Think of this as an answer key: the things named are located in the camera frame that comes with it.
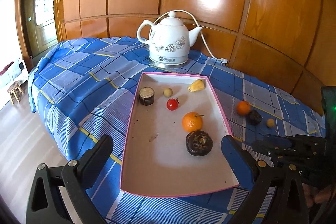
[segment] red tomato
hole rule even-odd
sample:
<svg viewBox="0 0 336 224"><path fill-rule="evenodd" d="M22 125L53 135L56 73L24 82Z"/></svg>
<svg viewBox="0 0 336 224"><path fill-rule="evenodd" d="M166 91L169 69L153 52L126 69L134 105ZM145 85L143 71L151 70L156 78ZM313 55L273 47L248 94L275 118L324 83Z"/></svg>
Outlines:
<svg viewBox="0 0 336 224"><path fill-rule="evenodd" d="M179 107L179 101L176 99L169 99L167 101L167 109L169 110L175 110Z"/></svg>

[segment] kettle lid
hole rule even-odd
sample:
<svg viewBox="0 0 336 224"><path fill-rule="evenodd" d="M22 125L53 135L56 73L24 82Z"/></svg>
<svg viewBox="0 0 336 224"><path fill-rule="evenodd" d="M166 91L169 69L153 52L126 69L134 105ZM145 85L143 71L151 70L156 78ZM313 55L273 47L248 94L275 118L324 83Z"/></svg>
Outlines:
<svg viewBox="0 0 336 224"><path fill-rule="evenodd" d="M175 12L170 11L168 13L169 17L164 18L163 20L160 21L161 25L166 25L166 26L183 26L183 22L175 17Z"/></svg>

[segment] white tray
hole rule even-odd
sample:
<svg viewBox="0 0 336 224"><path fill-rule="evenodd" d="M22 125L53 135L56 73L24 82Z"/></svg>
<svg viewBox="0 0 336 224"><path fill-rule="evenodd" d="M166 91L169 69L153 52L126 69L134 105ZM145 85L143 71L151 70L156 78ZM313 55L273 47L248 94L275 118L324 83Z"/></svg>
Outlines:
<svg viewBox="0 0 336 224"><path fill-rule="evenodd" d="M189 92L188 86L199 78L205 80L206 88ZM149 106L141 105L138 99L139 90L146 86L155 91L154 103ZM180 102L174 111L166 107L166 87ZM192 156L186 149L188 133L181 121L191 111L204 115L202 130L213 140L213 148L205 156ZM225 114L206 76L144 72L128 125L120 189L140 196L179 197L237 186L238 180L221 152L222 137L228 134Z"/></svg>

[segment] tangerine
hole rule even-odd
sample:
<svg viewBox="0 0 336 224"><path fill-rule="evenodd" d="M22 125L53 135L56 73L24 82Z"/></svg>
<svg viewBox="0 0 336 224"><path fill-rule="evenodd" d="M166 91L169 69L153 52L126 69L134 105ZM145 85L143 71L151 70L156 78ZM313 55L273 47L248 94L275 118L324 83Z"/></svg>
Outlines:
<svg viewBox="0 0 336 224"><path fill-rule="evenodd" d="M237 105L237 113L241 116L246 116L251 111L251 105L246 101L241 101Z"/></svg>
<svg viewBox="0 0 336 224"><path fill-rule="evenodd" d="M197 112L189 112L182 118L182 127L187 132L194 132L200 130L203 126L202 116Z"/></svg>

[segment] wooden stool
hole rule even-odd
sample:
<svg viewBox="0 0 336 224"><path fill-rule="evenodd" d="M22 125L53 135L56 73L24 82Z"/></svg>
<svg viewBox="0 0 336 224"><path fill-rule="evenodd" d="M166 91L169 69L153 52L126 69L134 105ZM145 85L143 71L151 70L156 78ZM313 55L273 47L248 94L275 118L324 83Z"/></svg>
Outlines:
<svg viewBox="0 0 336 224"><path fill-rule="evenodd" d="M14 105L14 102L13 102L13 98L12 98L12 94L14 94L14 97L16 98L17 102L19 103L19 97L17 96L16 94L16 90L19 90L22 94L24 94L22 88L20 87L19 85L19 82L18 81L15 81L10 87L9 89L7 90L7 92L9 93L9 96L10 96L10 101L12 103L12 105Z"/></svg>

